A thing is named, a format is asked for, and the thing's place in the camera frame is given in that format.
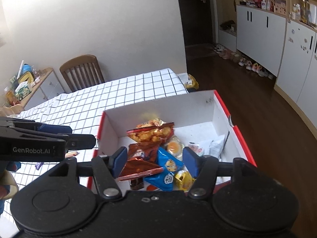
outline wooden chair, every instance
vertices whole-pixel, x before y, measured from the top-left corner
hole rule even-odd
[[[105,82],[94,55],[73,58],[64,63],[60,71],[72,92]]]

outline grid tablecloth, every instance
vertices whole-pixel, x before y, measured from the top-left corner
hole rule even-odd
[[[61,94],[32,109],[21,112],[22,119],[35,120],[47,124],[67,125],[73,133],[97,136],[102,112],[107,109],[141,101],[185,94],[187,90],[171,69],[149,72],[110,81],[85,88],[71,94]],[[90,161],[94,149],[79,150],[78,162]],[[36,162],[22,163],[21,169],[12,173],[22,189],[56,163],[45,163],[39,171]],[[80,184],[87,185],[88,177],[81,177]],[[3,215],[14,222],[10,212],[11,200],[4,205]]]

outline dark door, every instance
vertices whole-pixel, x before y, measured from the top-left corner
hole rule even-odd
[[[179,0],[185,46],[212,43],[210,0]]]

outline drawer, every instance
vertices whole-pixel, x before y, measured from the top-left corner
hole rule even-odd
[[[52,92],[54,87],[59,83],[57,77],[55,76],[54,72],[51,72],[50,75],[44,80],[41,84],[41,89],[45,96],[49,96]]]
[[[47,98],[50,100],[50,99],[52,99],[60,94],[63,94],[63,93],[65,93],[65,91],[64,91],[63,87],[61,86],[61,84],[58,82]]]
[[[30,100],[27,102],[27,104],[25,105],[24,109],[25,110],[29,110],[35,106],[38,106],[42,103],[44,103],[45,101],[47,101],[46,96],[43,94],[41,88],[39,88],[37,91],[35,91],[35,93],[32,95],[32,97],[30,98]]]

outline white wall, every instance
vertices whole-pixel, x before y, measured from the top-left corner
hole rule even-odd
[[[4,88],[9,85],[10,78],[19,70],[20,64],[21,60],[15,53],[0,2],[0,94],[4,93]]]
[[[178,0],[2,0],[19,57],[38,68],[97,56],[106,79],[186,72]]]

